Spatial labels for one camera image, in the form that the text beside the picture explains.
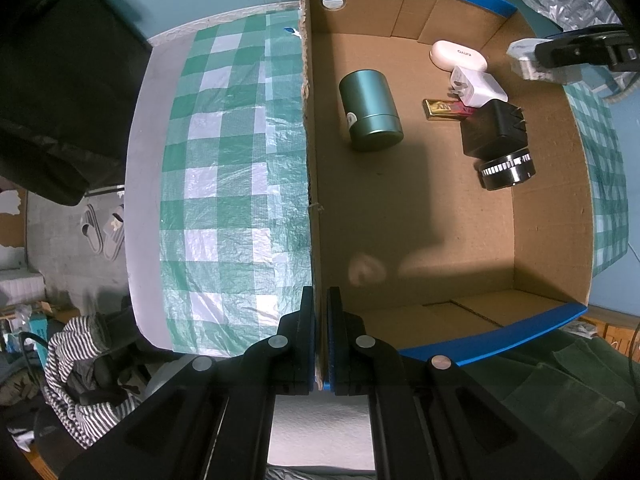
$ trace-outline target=gold wrapper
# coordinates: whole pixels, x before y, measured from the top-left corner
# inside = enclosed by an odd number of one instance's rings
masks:
[[[463,105],[462,101],[424,99],[422,106],[430,121],[462,121],[476,111],[475,108]]]

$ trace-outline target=label on canister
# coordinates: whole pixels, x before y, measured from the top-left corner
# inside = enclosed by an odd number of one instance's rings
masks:
[[[354,114],[353,112],[347,113],[347,124],[350,128],[355,124],[357,120],[358,118],[356,117],[356,114]]]

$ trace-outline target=black cube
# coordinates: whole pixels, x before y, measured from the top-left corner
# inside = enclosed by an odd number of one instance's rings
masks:
[[[493,160],[527,147],[527,128],[520,108],[491,99],[460,123],[465,155]]]

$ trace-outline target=metal screw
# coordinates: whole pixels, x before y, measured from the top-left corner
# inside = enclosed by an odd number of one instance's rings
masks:
[[[360,348],[371,348],[376,344],[376,340],[373,339],[370,335],[359,335],[356,338],[356,345]]]
[[[289,340],[283,335],[274,335],[269,338],[269,346],[272,348],[284,348]]]
[[[197,372],[203,372],[204,370],[209,370],[212,364],[213,364],[213,361],[211,360],[211,358],[205,355],[196,357],[191,362],[191,366],[193,366],[193,369],[196,370]]]
[[[446,370],[451,366],[451,359],[449,359],[446,355],[434,355],[431,358],[431,364],[438,370]]]

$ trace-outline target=dark green cloth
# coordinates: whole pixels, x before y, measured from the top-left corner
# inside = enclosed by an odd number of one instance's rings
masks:
[[[585,480],[609,461],[639,411],[627,358],[598,337],[554,330],[463,369]],[[638,364],[634,371],[640,378]]]

